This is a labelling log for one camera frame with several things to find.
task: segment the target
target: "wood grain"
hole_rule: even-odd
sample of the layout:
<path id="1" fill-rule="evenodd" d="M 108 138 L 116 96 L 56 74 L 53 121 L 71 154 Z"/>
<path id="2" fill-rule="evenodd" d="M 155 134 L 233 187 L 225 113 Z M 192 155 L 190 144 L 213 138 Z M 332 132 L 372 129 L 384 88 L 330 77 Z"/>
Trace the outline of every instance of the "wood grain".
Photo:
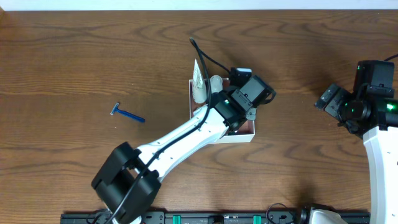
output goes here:
<path id="1" fill-rule="evenodd" d="M 259 108 L 253 142 L 201 149 L 168 175 L 155 207 L 370 209 L 361 140 L 313 104 L 331 83 L 351 90 L 357 61 L 396 54 L 397 11 L 7 12 L 1 223 L 58 223 L 63 212 L 103 207 L 90 182 L 113 148 L 188 119 L 189 37 L 228 67 L 252 68 L 278 95 Z M 117 101 L 147 122 L 110 116 Z"/>

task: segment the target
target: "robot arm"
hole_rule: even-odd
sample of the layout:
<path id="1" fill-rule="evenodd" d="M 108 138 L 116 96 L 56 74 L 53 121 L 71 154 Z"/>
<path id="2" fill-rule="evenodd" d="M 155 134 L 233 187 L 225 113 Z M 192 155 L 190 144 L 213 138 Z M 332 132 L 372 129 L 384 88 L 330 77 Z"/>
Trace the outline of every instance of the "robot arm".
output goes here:
<path id="1" fill-rule="evenodd" d="M 196 110 L 194 117 L 179 128 L 137 149 L 126 142 L 114 149 L 91 183 L 100 199 L 114 213 L 112 222 L 133 222 L 150 208 L 161 182 L 174 167 L 200 148 L 237 131 L 247 121 L 248 111 L 269 103 L 275 97 L 275 91 L 259 77 L 252 77 L 251 70 L 241 70 L 243 73 L 239 69 L 233 71 L 234 77 L 239 78 L 233 79 L 230 74 L 230 87 L 213 93 L 211 104 Z M 194 130 L 203 119 L 206 119 L 203 125 Z M 134 178 L 129 170 L 142 177 Z"/>
<path id="2" fill-rule="evenodd" d="M 398 101 L 393 99 L 393 76 L 391 62 L 359 62 L 353 93 L 332 84 L 315 103 L 364 141 L 371 179 L 371 224 L 398 223 Z M 325 217 L 335 220 L 330 212 L 319 210 L 311 216 L 310 223 L 340 223 L 324 221 Z"/>

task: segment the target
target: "white box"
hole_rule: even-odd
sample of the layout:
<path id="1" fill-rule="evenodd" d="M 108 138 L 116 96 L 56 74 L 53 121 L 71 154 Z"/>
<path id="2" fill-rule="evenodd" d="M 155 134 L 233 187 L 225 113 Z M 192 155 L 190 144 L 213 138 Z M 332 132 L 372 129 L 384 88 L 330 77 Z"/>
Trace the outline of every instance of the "white box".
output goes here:
<path id="1" fill-rule="evenodd" d="M 189 80 L 188 89 L 189 89 L 189 118 L 192 118 L 193 112 L 200 106 L 203 106 L 204 103 L 198 104 L 193 100 L 192 97 L 192 83 L 193 80 Z M 229 86 L 229 79 L 223 78 L 223 89 Z M 246 121 L 238 130 L 238 132 L 232 136 L 224 136 L 221 139 L 217 140 L 215 144 L 218 143 L 238 143 L 238 142 L 251 142 L 254 135 L 256 134 L 256 130 L 254 129 L 254 121 Z"/>

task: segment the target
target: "razor blade head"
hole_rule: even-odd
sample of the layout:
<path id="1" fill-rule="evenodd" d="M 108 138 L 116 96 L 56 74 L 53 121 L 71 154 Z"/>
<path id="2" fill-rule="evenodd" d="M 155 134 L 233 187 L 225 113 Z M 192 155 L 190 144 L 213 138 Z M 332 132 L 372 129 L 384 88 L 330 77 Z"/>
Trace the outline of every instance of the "razor blade head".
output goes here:
<path id="1" fill-rule="evenodd" d="M 112 109 L 112 111 L 111 111 L 111 115 L 114 114 L 114 112 L 117 110 L 118 106 L 119 106 L 119 103 L 116 103 L 116 104 L 114 105 L 114 107 L 113 107 L 113 109 Z"/>

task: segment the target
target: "white wall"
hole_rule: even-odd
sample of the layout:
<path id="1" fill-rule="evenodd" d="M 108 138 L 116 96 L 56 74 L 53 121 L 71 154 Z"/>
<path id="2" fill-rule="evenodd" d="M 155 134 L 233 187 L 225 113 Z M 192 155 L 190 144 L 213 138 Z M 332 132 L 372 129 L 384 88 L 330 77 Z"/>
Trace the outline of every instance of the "white wall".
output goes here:
<path id="1" fill-rule="evenodd" d="M 398 9 L 398 0 L 0 0 L 0 6 L 5 11 Z"/>

